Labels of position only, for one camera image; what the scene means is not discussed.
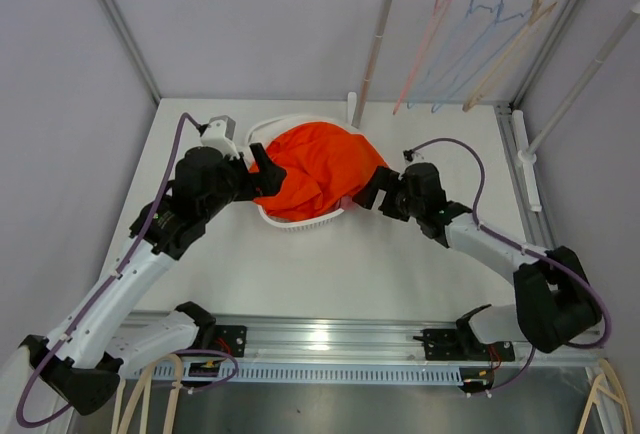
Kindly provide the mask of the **orange t shirt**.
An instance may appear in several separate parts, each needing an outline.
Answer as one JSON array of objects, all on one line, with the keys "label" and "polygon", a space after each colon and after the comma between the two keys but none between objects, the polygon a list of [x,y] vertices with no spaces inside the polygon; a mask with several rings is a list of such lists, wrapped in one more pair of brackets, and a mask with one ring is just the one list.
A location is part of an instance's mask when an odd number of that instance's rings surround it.
[{"label": "orange t shirt", "polygon": [[267,215],[292,222],[327,214],[387,165],[365,136],[328,122],[295,126],[263,145],[286,178],[276,196],[254,202]]}]

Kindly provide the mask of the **pink wire hanger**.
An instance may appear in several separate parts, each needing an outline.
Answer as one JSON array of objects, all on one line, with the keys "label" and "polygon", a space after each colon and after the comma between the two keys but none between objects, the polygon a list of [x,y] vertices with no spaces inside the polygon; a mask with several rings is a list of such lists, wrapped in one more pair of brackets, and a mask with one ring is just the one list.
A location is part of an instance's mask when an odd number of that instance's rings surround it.
[{"label": "pink wire hanger", "polygon": [[428,51],[437,36],[438,30],[448,13],[448,10],[450,8],[452,1],[453,0],[435,0],[434,1],[431,16],[426,24],[425,31],[421,39],[421,42],[419,44],[411,70],[409,72],[409,75],[407,76],[407,79],[402,88],[402,91],[393,107],[393,110],[392,110],[393,116],[395,116],[399,112],[401,105],[409,95],[411,88],[414,84],[414,81],[417,75],[419,74],[422,63],[426,59]]}]

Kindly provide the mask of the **pink t shirt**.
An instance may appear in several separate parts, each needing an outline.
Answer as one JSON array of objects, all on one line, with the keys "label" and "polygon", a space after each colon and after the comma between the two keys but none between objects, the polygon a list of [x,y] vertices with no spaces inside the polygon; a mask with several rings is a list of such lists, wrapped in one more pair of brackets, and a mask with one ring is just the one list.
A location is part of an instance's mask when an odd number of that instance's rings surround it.
[{"label": "pink t shirt", "polygon": [[358,205],[353,201],[351,196],[343,196],[339,201],[339,208],[344,211],[349,211],[357,207]]}]

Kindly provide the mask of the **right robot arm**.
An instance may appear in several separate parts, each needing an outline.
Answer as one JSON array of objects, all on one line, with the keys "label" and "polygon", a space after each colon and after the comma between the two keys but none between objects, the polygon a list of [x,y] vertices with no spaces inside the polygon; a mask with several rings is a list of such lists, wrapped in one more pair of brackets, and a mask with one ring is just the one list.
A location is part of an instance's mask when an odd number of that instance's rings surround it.
[{"label": "right robot arm", "polygon": [[415,220],[427,238],[511,284],[512,304],[481,306],[457,320],[455,346],[466,358],[478,358],[498,342],[527,342],[551,353],[572,345],[604,318],[572,250],[527,247],[482,225],[469,207],[448,199],[430,163],[413,164],[403,173],[379,167],[353,200],[395,220]]}]

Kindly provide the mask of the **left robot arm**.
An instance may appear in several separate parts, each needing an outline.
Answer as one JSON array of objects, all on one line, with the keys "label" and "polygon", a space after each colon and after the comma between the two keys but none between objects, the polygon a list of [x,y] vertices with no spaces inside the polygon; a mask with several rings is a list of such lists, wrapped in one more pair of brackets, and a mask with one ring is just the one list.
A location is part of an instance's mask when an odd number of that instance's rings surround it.
[{"label": "left robot arm", "polygon": [[276,195],[286,177],[264,147],[250,147],[257,164],[212,147],[172,157],[158,197],[145,206],[115,268],[103,275],[83,303],[46,336],[29,335],[23,346],[33,369],[29,385],[41,379],[80,415],[99,410],[121,379],[167,354],[203,355],[215,345],[215,318],[194,302],[178,305],[135,338],[116,332],[147,291],[189,247],[206,225],[233,202]]}]

